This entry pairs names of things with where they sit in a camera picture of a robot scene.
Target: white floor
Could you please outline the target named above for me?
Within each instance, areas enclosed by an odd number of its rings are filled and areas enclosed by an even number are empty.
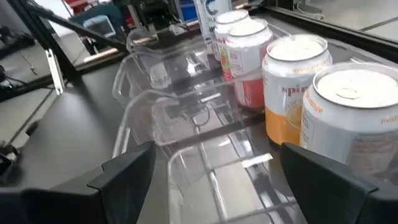
[[[322,10],[326,22],[346,26],[352,29],[363,29],[388,19],[398,16],[397,0],[307,0],[307,4],[318,7]],[[374,29],[367,30],[370,34],[380,35],[385,38],[398,40],[398,21],[391,22]],[[77,35],[72,34],[58,40],[62,48],[66,51],[68,58],[79,64],[88,53],[79,41]],[[15,72],[14,78],[19,78],[26,82],[36,79],[38,76],[50,73],[43,48],[37,44],[29,49],[21,51],[23,56],[33,65],[38,75],[33,75],[30,71],[30,65],[19,53],[8,56],[0,60],[6,69],[19,68]],[[0,103],[0,139],[10,141],[15,133],[21,128],[25,121],[37,109],[43,101],[49,90],[37,90],[31,93],[13,98]],[[41,106],[35,116],[34,121],[40,119],[47,111],[52,102],[56,99],[55,93],[52,93],[48,100]],[[13,144],[21,147],[27,141],[24,131],[15,139]]]

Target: blue object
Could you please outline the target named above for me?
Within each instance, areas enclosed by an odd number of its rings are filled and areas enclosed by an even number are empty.
[[[198,19],[193,1],[181,1],[181,11],[185,22]]]

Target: can lid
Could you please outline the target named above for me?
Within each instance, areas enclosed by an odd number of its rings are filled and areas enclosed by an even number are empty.
[[[242,22],[240,24],[236,24],[232,26],[232,28],[228,31],[228,35],[233,37],[245,37],[253,34],[257,34],[265,30],[267,26],[259,21],[248,20],[246,22]]]
[[[383,108],[398,104],[398,70],[376,63],[343,63],[318,72],[317,93],[339,105]]]
[[[276,60],[300,61],[322,54],[328,42],[317,35],[291,35],[282,37],[267,47],[267,54]]]
[[[238,22],[249,16],[249,12],[244,9],[233,10],[222,13],[216,17],[216,22],[219,24],[230,24],[232,22]]]

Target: soda can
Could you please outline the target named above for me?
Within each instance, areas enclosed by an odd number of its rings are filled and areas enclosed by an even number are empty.
[[[365,174],[398,149],[398,71],[342,63],[317,73],[303,98],[300,145]]]
[[[263,108],[264,93],[261,61],[272,41],[272,32],[263,19],[236,24],[228,31],[226,47],[229,66],[235,82],[238,103],[248,108]]]
[[[211,35],[212,50],[215,58],[220,61],[220,51],[218,50],[217,39],[214,29],[217,25],[216,18],[222,13],[232,11],[231,0],[201,0],[205,10],[208,29]]]
[[[217,26],[214,30],[217,39],[218,50],[220,51],[220,62],[223,68],[223,75],[226,81],[232,79],[231,70],[229,69],[228,50],[226,48],[226,38],[228,31],[232,26],[249,20],[249,12],[244,9],[229,11],[223,13],[216,18]]]
[[[206,44],[206,50],[209,54],[213,54],[213,40],[211,39],[209,25],[207,23],[207,16],[205,12],[205,5],[202,4],[201,0],[193,0],[195,10],[198,16],[198,22],[200,25],[201,36]]]
[[[262,74],[266,129],[272,141],[299,144],[304,92],[316,72],[331,64],[327,41],[316,35],[282,37],[268,46]]]

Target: can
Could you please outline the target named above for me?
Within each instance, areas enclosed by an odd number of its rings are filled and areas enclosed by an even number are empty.
[[[398,148],[398,71],[344,63],[320,71],[303,99],[300,145],[365,174],[387,170]]]
[[[229,66],[232,78],[238,79],[234,87],[240,105],[253,109],[264,107],[261,61],[271,41],[272,32],[263,19],[236,24],[228,31]]]
[[[217,25],[216,18],[222,13],[232,11],[231,0],[201,0],[207,18],[207,24],[213,44],[213,54],[220,61],[220,51],[218,50],[217,39],[214,29]]]
[[[266,129],[277,144],[300,142],[302,99],[315,73],[332,64],[325,39],[316,35],[282,37],[262,61]]]
[[[221,67],[223,68],[223,75],[226,81],[232,79],[231,70],[229,69],[228,50],[225,44],[228,31],[232,26],[249,19],[249,12],[244,9],[229,11],[217,16],[216,18],[217,25],[214,33],[217,39],[218,50],[220,51]]]
[[[198,22],[200,25],[201,36],[206,44],[206,50],[209,54],[213,54],[213,40],[211,39],[211,33],[209,25],[207,23],[207,16],[205,12],[205,5],[202,4],[202,0],[193,0],[195,4],[195,10],[198,16]]]

